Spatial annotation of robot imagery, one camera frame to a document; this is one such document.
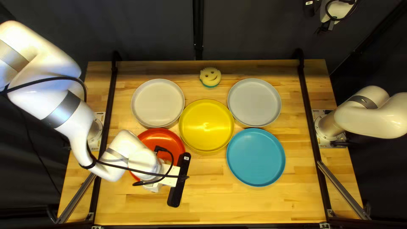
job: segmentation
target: gray band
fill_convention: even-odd
[[[106,152],[110,153],[111,155],[119,158],[117,160],[106,160],[104,159],[104,162],[116,162],[116,161],[124,161],[125,163],[129,162],[129,159],[121,154],[119,154],[118,152],[116,152],[115,150],[112,150],[111,148],[107,148]]]
[[[362,95],[354,95],[350,99],[348,99],[348,101],[360,103],[367,109],[377,109],[377,105],[371,99],[364,97]]]
[[[2,40],[0,40],[0,59],[17,72],[21,71],[29,63],[26,58]]]
[[[72,116],[80,103],[81,99],[78,98],[74,93],[68,91],[68,94],[57,106],[57,108],[55,108],[51,114],[41,120],[41,122],[55,129],[64,124],[66,120]]]

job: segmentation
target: red plate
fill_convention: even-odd
[[[164,128],[153,128],[144,131],[137,136],[149,149],[154,150],[156,145],[168,149],[174,155],[174,165],[177,165],[178,157],[185,152],[182,140],[172,131]],[[171,162],[171,155],[167,152],[158,152],[157,156],[164,161]],[[130,173],[137,181],[140,179]]]

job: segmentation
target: metal bracket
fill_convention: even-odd
[[[334,20],[329,20],[329,26],[328,26],[328,30],[329,30],[329,31],[332,31],[332,30],[333,30],[334,25],[335,25],[335,21],[334,21]]]
[[[88,140],[89,148],[91,151],[99,151],[102,140],[102,129],[105,124],[106,112],[95,112],[95,122],[99,126],[99,133],[92,139]]]
[[[325,109],[313,109],[312,110],[312,117],[314,119],[314,123],[317,123],[319,119],[324,117],[326,115]],[[320,149],[326,149],[326,148],[346,148],[346,146],[332,146],[331,139],[326,139],[323,137],[320,137],[317,134],[317,140],[318,140],[318,145]],[[345,133],[342,133],[336,137],[335,142],[346,142],[346,135]]]
[[[336,217],[336,214],[332,209],[327,209],[326,212],[328,213],[329,217]]]
[[[342,197],[346,200],[352,210],[361,218],[362,220],[372,220],[370,216],[365,212],[365,210],[359,206],[352,195],[346,190],[346,188],[339,182],[339,180],[329,171],[328,167],[324,165],[322,161],[317,161],[318,169],[324,173],[326,177],[332,182],[335,188],[339,191]]]
[[[95,215],[94,212],[89,212],[88,215],[86,216],[85,220],[93,221],[94,215]]]
[[[72,200],[63,210],[59,218],[55,221],[56,224],[66,223],[68,218],[71,216],[72,212],[75,210],[78,203],[81,201],[82,197],[85,195],[86,190],[92,184],[93,180],[96,178],[94,173],[90,173],[86,180],[82,183],[81,187],[78,189]],[[85,220],[92,220],[93,221],[93,212],[92,214],[89,213]]]
[[[322,223],[319,224],[319,228],[321,228],[321,229],[330,229],[330,225],[329,225],[329,223],[322,222]]]

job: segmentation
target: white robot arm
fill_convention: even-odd
[[[321,0],[321,7],[319,11],[319,19],[321,22],[327,22],[331,20],[327,12],[331,16],[335,16],[339,19],[349,15],[349,12],[355,9],[359,0]]]
[[[389,98],[382,88],[367,86],[315,125],[318,135],[330,141],[345,130],[383,139],[403,136],[407,133],[407,92]]]
[[[0,90],[40,79],[69,76],[78,78],[81,70],[76,62],[55,45],[15,21],[0,25]],[[123,169],[96,163],[87,149],[87,138],[94,122],[94,113],[82,100],[81,85],[70,80],[54,80],[27,86],[7,93],[11,102],[68,137],[79,164],[92,173],[117,181]],[[134,134],[121,131],[101,161],[145,172],[161,173],[167,165],[148,149]],[[173,166],[169,174],[178,175]],[[143,181],[160,176],[134,172]],[[160,183],[175,186],[177,178],[166,177]]]

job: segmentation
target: smiley face sponge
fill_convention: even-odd
[[[221,72],[213,67],[204,68],[201,70],[199,80],[205,87],[216,87],[221,81]]]

